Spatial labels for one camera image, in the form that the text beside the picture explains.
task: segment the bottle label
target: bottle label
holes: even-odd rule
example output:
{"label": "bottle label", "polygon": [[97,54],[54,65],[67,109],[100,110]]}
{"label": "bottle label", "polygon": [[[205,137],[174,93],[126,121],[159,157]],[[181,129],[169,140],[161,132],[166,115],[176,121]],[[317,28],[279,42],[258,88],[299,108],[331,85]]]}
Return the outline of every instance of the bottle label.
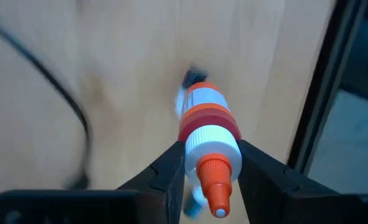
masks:
{"label": "bottle label", "polygon": [[203,103],[216,103],[229,110],[224,96],[219,91],[212,88],[197,88],[185,95],[184,105],[182,106],[182,114],[192,107],[201,105]]}

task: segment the white cap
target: white cap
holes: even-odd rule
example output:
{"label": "white cap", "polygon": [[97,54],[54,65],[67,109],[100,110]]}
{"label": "white cap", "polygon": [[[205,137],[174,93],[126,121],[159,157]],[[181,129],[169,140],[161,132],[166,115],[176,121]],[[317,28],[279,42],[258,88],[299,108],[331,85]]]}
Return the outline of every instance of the white cap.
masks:
{"label": "white cap", "polygon": [[185,172],[190,182],[201,184],[196,165],[201,157],[209,153],[225,155],[232,166],[231,181],[238,178],[242,169],[242,155],[234,136],[221,126],[206,125],[193,131],[185,143]]}

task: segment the wood grain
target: wood grain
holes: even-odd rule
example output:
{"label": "wood grain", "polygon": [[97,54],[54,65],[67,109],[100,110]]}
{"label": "wood grain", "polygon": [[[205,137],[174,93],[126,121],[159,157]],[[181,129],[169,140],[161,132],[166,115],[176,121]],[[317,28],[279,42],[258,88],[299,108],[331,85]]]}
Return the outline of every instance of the wood grain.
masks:
{"label": "wood grain", "polygon": [[[176,140],[174,97],[190,65],[210,73],[243,138],[285,161],[333,4],[0,0],[0,23],[83,102],[95,138],[91,188],[114,189]],[[60,187],[77,166],[80,128],[0,41],[0,191]],[[237,183],[231,207],[227,218],[206,211],[198,222],[248,223]]]}

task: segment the orange cap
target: orange cap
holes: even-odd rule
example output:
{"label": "orange cap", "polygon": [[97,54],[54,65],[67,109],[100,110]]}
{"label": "orange cap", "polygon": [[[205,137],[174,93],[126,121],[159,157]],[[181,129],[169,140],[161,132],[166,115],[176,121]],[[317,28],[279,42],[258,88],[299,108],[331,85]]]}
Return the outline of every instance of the orange cap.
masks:
{"label": "orange cap", "polygon": [[199,159],[196,172],[210,211],[217,218],[229,214],[229,197],[232,193],[229,159],[219,153],[207,154]]}

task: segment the black frame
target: black frame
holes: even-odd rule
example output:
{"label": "black frame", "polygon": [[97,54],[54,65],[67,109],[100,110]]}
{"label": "black frame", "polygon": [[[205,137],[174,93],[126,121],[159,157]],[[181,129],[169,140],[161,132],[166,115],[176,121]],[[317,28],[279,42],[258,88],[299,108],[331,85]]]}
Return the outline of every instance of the black frame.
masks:
{"label": "black frame", "polygon": [[306,175],[368,0],[338,1],[319,53],[287,165]]}

